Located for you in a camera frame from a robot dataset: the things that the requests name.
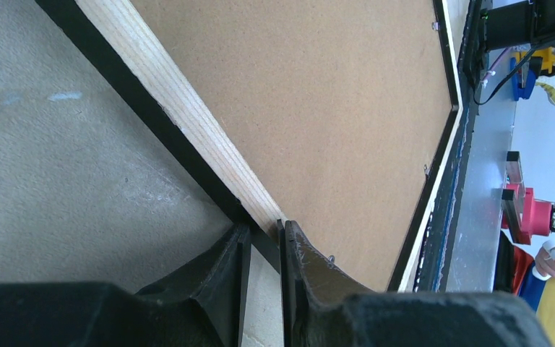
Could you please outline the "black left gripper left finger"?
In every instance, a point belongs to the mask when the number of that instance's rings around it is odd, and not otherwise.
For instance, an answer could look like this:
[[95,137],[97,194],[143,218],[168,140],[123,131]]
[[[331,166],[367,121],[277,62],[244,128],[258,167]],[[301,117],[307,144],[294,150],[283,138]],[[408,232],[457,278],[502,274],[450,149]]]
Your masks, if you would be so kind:
[[239,346],[249,228],[135,294],[106,282],[0,283],[0,346]]

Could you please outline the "brown frame backing board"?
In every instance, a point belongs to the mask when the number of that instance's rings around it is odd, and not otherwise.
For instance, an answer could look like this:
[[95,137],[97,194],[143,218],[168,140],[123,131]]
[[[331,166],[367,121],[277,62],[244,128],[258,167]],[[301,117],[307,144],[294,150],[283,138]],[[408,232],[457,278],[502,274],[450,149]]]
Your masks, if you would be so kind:
[[430,1],[136,1],[289,220],[383,291],[451,109]]

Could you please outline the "black wooden picture frame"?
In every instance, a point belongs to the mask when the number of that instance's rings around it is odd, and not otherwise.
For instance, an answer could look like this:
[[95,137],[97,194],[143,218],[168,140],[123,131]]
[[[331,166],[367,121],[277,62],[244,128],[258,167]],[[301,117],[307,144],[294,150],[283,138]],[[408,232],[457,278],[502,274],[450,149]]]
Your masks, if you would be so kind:
[[[111,86],[143,119],[183,166],[201,166],[195,175],[233,221],[256,223],[274,242],[278,220],[289,220],[242,154],[134,7],[136,1],[41,1],[40,8],[64,31]],[[439,191],[462,115],[456,85],[455,48],[448,1],[430,1],[447,78],[451,109],[439,139],[430,174],[385,290],[405,288],[421,243],[423,223]]]

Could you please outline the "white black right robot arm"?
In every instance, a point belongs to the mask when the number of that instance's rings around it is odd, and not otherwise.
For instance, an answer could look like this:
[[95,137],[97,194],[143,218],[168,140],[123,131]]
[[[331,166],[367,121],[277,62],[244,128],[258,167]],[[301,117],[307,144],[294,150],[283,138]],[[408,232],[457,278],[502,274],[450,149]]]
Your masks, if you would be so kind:
[[555,1],[471,1],[463,41],[483,52],[555,47]]

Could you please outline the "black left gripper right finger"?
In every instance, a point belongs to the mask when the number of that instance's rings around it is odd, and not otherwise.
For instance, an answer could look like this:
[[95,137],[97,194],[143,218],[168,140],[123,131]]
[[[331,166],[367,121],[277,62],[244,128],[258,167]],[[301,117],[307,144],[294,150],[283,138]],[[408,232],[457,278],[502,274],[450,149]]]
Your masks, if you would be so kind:
[[549,346],[506,293],[379,293],[331,263],[293,220],[277,224],[286,346]]

